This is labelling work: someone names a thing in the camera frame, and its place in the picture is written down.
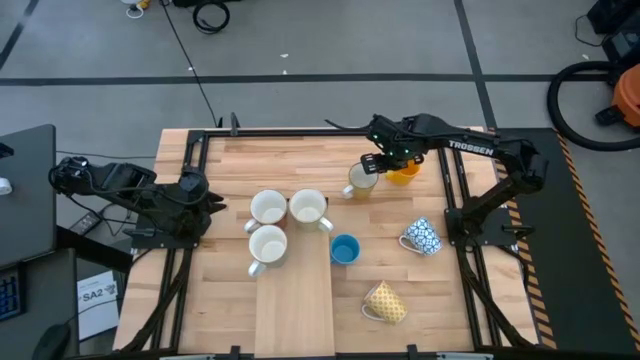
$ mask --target wooden plank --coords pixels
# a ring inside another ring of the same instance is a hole
[[[154,168],[159,183],[178,179],[187,132],[163,131]],[[349,168],[368,152],[377,150],[364,137],[215,138],[210,142],[206,175],[211,190],[225,197],[228,208],[212,217],[212,226],[194,252],[181,353],[228,353],[232,345],[250,353],[265,341],[256,338],[261,306],[257,298],[265,289],[247,275],[251,255],[242,226],[249,218],[251,197],[266,188],[287,197],[302,188],[322,191],[329,198],[328,218],[335,225],[331,236],[350,233],[361,243],[361,257],[354,265],[330,266],[332,301],[328,303],[333,316],[319,324],[332,321],[336,352],[406,351],[410,343],[420,351],[472,349],[453,249],[445,244],[435,255],[424,257],[397,243],[403,230],[420,216],[426,216],[446,240],[446,201],[436,152],[425,157],[419,176],[408,186],[396,187],[381,176],[370,199],[342,199]],[[472,195],[496,183],[490,159],[468,153],[462,158]],[[449,163],[453,164],[450,155]],[[324,246],[319,253],[327,256],[328,264],[328,245]],[[517,261],[494,250],[486,249],[484,255],[494,299],[521,334],[535,341]],[[132,269],[114,348],[128,343],[153,310],[164,256],[165,251],[154,250]],[[409,309],[396,326],[360,314],[362,299],[382,279],[388,280]],[[484,311],[479,313],[483,338],[488,339]],[[319,313],[309,316],[319,321]],[[286,321],[295,323],[295,319]]]
[[[332,356],[329,235],[288,223],[285,264],[257,279],[255,356]]]

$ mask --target wooden tabletop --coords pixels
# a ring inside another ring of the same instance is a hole
[[[158,183],[177,181],[187,133],[188,129],[163,131],[154,168]],[[370,199],[342,199],[349,168],[369,152],[377,149],[364,137],[211,140],[206,176],[211,191],[225,197],[228,208],[213,215],[213,224],[194,251],[180,353],[228,353],[232,345],[253,353],[257,343],[264,343],[256,339],[261,292],[256,279],[247,274],[252,257],[242,227],[251,216],[249,204],[258,191],[275,189],[290,197],[303,188],[318,189],[329,198],[327,217],[335,225],[332,237],[349,233],[361,245],[355,264],[331,265],[336,352],[401,352],[407,344],[416,344],[419,351],[472,349],[455,249],[447,242],[446,199],[437,153],[425,156],[420,174],[406,187],[394,186],[381,176]],[[472,195],[496,183],[490,159],[463,153],[463,160]],[[460,206],[457,180],[454,191]],[[397,243],[398,236],[420,216],[431,221],[445,242],[433,256],[420,256]],[[537,342],[518,262],[494,248],[483,248],[483,252],[494,300],[525,338]],[[154,250],[132,269],[114,348],[128,343],[153,310],[165,256],[165,250]],[[396,326],[360,313],[363,298],[380,280],[408,307],[408,315]],[[477,298],[476,304],[481,310]],[[172,309],[168,314],[166,318],[172,320]],[[478,314],[483,341],[488,344],[484,311]],[[165,323],[166,345],[171,321]]]

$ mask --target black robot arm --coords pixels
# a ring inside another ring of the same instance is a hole
[[[155,172],[137,165],[95,166],[84,157],[66,157],[49,171],[49,182],[58,193],[96,195],[153,224],[153,228],[127,231],[132,236],[161,232],[177,240],[197,239],[211,224],[210,215],[226,207],[195,169],[183,170],[177,183],[155,184],[155,180]]]
[[[533,144],[522,138],[461,129],[429,114],[406,117],[393,122],[374,115],[367,139],[381,151],[361,157],[366,173],[383,173],[407,167],[410,160],[420,164],[431,149],[451,148],[500,160],[508,177],[481,196],[472,196],[454,213],[455,228],[467,235],[478,235],[487,215],[518,194],[542,189],[548,161]]]

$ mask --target gray floor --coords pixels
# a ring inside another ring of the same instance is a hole
[[[28,2],[0,2],[0,47]],[[464,0],[482,72],[553,74],[585,58],[605,59],[601,49],[573,38],[574,19],[593,2]],[[214,36],[197,32],[186,10],[169,8],[202,76],[472,71],[453,0],[243,0],[229,7],[229,27]],[[159,3],[139,20],[127,18],[124,11],[118,0],[40,0],[0,69],[0,79],[192,75]],[[583,36],[597,40],[583,25]],[[487,83],[497,124],[550,126],[547,86]],[[362,125],[373,113],[397,118],[418,112],[455,125],[486,124],[472,81],[221,83],[205,84],[204,90],[218,117],[234,111],[245,127],[322,126],[325,118]],[[593,124],[593,114],[610,97],[602,84],[567,84],[562,110],[586,135],[628,138],[626,129],[603,130]],[[0,109],[0,134],[53,123],[59,149],[112,155],[153,155],[163,128],[213,124],[194,84],[0,86]],[[631,310],[640,318],[640,279],[633,267],[640,256],[638,153],[596,153],[575,146],[572,152]],[[104,205],[99,199],[82,200],[95,208]],[[58,210],[63,226],[84,214],[63,198]],[[124,216],[112,211],[114,218]],[[112,238],[103,227],[91,236],[107,244],[125,239]],[[83,351],[106,351],[112,336],[83,344]]]

